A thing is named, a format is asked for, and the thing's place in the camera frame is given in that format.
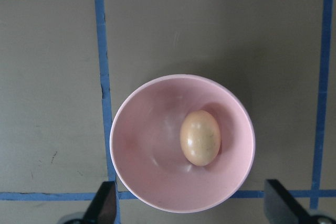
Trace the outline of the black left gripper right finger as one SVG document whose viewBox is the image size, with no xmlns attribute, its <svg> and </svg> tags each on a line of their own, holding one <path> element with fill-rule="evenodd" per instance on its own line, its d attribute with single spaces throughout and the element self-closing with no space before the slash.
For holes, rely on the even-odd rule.
<svg viewBox="0 0 336 224">
<path fill-rule="evenodd" d="M 264 213 L 269 223 L 311 223 L 311 216 L 276 179 L 264 183 Z"/>
</svg>

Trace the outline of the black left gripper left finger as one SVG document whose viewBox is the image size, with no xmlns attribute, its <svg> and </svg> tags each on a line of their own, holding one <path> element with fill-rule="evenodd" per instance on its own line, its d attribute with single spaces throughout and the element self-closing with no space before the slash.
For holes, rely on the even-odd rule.
<svg viewBox="0 0 336 224">
<path fill-rule="evenodd" d="M 84 223 L 113 224 L 116 218 L 115 182 L 103 182 L 83 216 Z"/>
</svg>

